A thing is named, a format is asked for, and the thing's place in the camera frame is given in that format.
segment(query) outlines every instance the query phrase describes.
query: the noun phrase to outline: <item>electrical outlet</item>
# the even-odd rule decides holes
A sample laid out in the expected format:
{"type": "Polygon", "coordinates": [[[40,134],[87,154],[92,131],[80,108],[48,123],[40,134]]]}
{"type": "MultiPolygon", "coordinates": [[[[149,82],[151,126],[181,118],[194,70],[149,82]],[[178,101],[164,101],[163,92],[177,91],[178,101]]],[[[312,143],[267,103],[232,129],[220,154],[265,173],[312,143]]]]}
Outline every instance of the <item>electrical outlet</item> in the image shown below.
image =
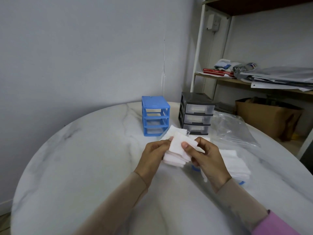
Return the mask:
{"type": "Polygon", "coordinates": [[[221,17],[219,17],[217,14],[211,14],[208,18],[207,23],[207,30],[216,32],[219,29],[219,25],[221,23],[221,17]]]}

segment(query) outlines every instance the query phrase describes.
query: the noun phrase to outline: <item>fingernail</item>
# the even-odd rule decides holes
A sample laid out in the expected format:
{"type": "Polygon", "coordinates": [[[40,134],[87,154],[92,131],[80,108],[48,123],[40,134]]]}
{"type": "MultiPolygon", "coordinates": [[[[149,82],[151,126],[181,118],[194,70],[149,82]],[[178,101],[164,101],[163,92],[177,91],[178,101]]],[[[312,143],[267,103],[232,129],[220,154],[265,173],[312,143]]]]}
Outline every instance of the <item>fingernail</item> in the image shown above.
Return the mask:
{"type": "Polygon", "coordinates": [[[188,143],[186,143],[186,142],[182,142],[182,148],[186,148],[186,147],[188,147],[188,143]]]}

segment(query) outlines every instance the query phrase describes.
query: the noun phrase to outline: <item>baseboard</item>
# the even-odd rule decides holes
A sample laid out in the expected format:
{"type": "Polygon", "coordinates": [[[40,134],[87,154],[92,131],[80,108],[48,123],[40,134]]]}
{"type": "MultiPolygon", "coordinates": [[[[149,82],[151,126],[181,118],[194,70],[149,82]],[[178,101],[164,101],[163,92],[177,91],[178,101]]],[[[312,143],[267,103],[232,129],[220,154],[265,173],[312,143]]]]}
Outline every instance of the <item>baseboard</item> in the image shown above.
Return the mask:
{"type": "Polygon", "coordinates": [[[13,200],[7,200],[7,201],[0,203],[0,216],[2,214],[11,212],[12,203],[13,203],[13,200]]]}

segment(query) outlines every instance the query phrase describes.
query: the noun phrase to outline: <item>person's left hand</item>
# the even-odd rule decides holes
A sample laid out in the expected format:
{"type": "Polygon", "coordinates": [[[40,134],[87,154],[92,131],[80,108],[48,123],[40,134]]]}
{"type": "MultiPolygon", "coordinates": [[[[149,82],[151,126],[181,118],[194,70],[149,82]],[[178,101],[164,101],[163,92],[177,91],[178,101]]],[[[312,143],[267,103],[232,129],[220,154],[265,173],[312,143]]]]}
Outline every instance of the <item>person's left hand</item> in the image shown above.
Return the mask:
{"type": "Polygon", "coordinates": [[[147,143],[145,149],[143,150],[138,166],[134,172],[143,179],[147,187],[150,186],[152,178],[159,168],[165,151],[170,148],[172,139],[173,137],[169,140],[147,143]]]}

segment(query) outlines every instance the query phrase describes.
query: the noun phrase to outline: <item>white marble table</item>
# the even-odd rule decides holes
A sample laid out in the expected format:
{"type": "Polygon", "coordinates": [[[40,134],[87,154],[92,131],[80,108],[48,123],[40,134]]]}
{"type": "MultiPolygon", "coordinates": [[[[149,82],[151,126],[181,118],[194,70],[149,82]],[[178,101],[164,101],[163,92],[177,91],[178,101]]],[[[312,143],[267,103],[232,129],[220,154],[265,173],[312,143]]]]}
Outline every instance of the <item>white marble table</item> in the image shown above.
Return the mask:
{"type": "MultiPolygon", "coordinates": [[[[178,103],[170,103],[178,124],[178,103]]],[[[255,128],[263,153],[237,149],[252,171],[246,190],[301,234],[313,234],[313,176],[255,128]]],[[[146,143],[141,103],[88,114],[53,135],[33,156],[16,190],[12,234],[70,234],[136,167],[146,143]]],[[[149,193],[119,234],[245,234],[187,174],[161,164],[149,193]]]]}

